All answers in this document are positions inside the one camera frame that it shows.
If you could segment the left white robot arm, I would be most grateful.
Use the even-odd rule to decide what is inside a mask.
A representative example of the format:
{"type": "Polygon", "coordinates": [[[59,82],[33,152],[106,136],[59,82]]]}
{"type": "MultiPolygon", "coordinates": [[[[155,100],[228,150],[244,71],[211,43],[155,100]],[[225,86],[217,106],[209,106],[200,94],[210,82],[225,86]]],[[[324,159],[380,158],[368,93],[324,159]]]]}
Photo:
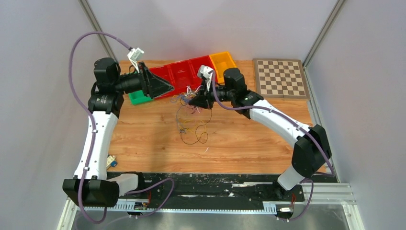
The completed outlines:
{"type": "Polygon", "coordinates": [[[132,73],[121,74],[119,64],[110,57],[94,63],[95,83],[88,104],[84,107],[89,124],[83,153],[71,179],[65,179],[62,189],[78,207],[113,207],[119,197],[129,192],[134,198],[146,194],[140,172],[122,173],[107,178],[107,158],[124,95],[142,91],[151,98],[174,90],[168,80],[152,73],[140,62],[132,73]]]}

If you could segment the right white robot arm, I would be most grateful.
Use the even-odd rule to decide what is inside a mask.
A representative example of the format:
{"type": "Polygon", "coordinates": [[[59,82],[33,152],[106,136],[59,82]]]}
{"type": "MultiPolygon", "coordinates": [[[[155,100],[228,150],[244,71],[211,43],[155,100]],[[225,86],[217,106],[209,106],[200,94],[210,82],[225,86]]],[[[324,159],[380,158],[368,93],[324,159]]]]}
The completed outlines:
{"type": "Polygon", "coordinates": [[[293,148],[291,165],[273,183],[273,193],[279,200],[286,200],[293,188],[318,173],[326,164],[335,171],[326,130],[321,125],[309,126],[281,112],[260,94],[249,90],[245,78],[238,68],[228,68],[224,72],[225,82],[217,85],[216,72],[205,65],[200,66],[198,77],[202,83],[189,105],[212,109],[217,103],[220,107],[258,122],[274,131],[293,148]]]}

